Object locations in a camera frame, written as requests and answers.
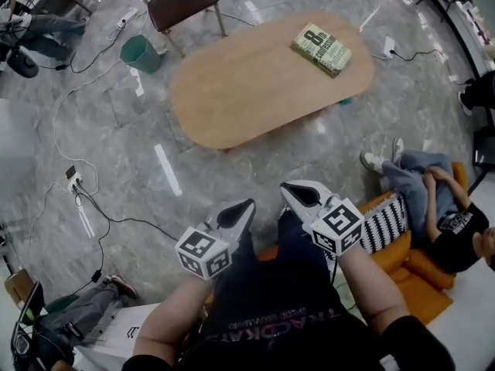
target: black shirt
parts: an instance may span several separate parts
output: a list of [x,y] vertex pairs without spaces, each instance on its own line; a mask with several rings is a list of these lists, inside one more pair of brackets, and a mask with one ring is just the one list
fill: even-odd
[[488,226],[488,219],[474,203],[465,212],[447,216],[440,222],[441,234],[432,245],[433,259],[450,274],[465,271],[479,260],[473,235],[483,233]]
[[[375,370],[388,353],[402,370],[455,369],[417,318],[400,318],[378,336],[346,311],[328,274],[271,262],[236,274],[215,297],[200,337],[176,368]],[[123,370],[170,368],[156,357],[135,356]]]

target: oval table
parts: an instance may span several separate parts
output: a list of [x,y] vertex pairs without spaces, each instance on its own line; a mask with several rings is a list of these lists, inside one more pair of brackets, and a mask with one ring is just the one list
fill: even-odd
[[[290,47],[310,22],[352,50],[337,78]],[[172,79],[171,100],[193,141],[233,148],[364,92],[373,72],[355,28],[329,12],[311,12],[255,26],[188,56]]]

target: green trash bin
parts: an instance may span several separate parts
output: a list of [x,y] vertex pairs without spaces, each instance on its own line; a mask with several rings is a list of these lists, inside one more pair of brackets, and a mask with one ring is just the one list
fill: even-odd
[[162,65],[161,56],[142,34],[131,37],[121,48],[121,60],[145,73],[154,73]]

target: black and white striped pillow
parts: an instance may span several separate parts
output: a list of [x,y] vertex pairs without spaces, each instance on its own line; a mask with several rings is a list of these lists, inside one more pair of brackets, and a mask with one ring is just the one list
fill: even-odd
[[364,216],[361,246],[376,253],[408,230],[408,211],[404,197],[395,193]]

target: marble floor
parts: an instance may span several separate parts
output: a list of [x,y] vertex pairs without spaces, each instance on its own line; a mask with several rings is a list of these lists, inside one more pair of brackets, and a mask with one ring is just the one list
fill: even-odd
[[[335,12],[360,30],[371,53],[381,55],[385,36],[390,36],[403,56],[441,49],[457,81],[470,78],[470,66],[449,26],[440,22],[431,2],[415,5],[415,1],[220,0],[220,8],[250,24],[309,10]],[[100,0],[80,41],[76,69],[86,66],[109,43],[108,33],[131,7],[145,10],[140,0]],[[126,65],[117,64],[106,76],[72,93],[53,122],[60,98],[117,62],[120,46],[140,32],[144,21],[143,15],[131,23],[116,45],[81,74],[42,70],[32,80],[13,73],[0,78],[1,97],[32,105],[39,137],[36,167],[24,179],[22,191],[2,205],[2,218],[15,228],[13,240],[21,263],[41,280],[49,300],[89,281],[101,263],[100,248],[88,239],[74,197],[57,186],[48,193],[44,214],[29,239],[46,190],[73,164],[59,155],[53,131],[64,154],[97,167],[100,188],[94,198],[109,216],[146,219],[179,237],[188,225],[201,221],[212,205],[251,197],[258,206],[252,225],[257,248],[275,241],[281,181],[319,180],[359,205],[380,192],[377,177],[359,163],[360,151],[389,155],[396,135],[409,148],[441,151],[465,162],[469,180],[475,179],[469,163],[472,133],[484,125],[485,114],[477,111],[471,119],[463,115],[456,99],[459,87],[450,82],[446,65],[435,54],[410,63],[397,58],[374,60],[371,87],[351,104],[328,107],[228,153],[195,145],[181,130],[169,100],[169,83],[181,63],[173,51],[152,75],[140,73],[137,78]],[[231,17],[224,21],[230,33],[249,27]],[[156,49],[166,45],[149,21],[143,32]],[[220,37],[215,15],[204,12],[179,24],[172,35],[187,54]],[[157,144],[166,152],[181,196],[174,194],[163,174],[154,149]],[[94,170],[84,162],[75,165],[86,188],[94,191]],[[102,235],[106,221],[89,204],[85,210],[95,233]],[[129,280],[142,302],[161,301],[183,276],[173,244],[141,223],[112,224],[102,240],[103,272]],[[15,256],[10,256],[15,264]]]

